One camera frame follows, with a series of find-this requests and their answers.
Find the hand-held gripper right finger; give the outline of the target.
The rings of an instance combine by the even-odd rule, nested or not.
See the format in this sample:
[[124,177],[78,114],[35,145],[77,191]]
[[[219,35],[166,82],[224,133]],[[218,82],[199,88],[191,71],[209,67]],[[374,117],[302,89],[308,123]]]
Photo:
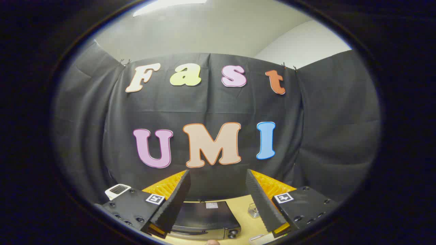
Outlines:
[[295,188],[252,169],[246,172],[246,188],[275,238],[311,226],[339,205],[311,187]]

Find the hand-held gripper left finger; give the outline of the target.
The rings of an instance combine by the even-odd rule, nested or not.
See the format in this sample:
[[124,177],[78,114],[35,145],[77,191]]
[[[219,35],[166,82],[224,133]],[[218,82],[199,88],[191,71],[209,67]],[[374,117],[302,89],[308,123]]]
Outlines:
[[190,186],[190,172],[184,170],[143,190],[117,184],[106,190],[106,203],[94,206],[124,226],[164,239],[176,222]]

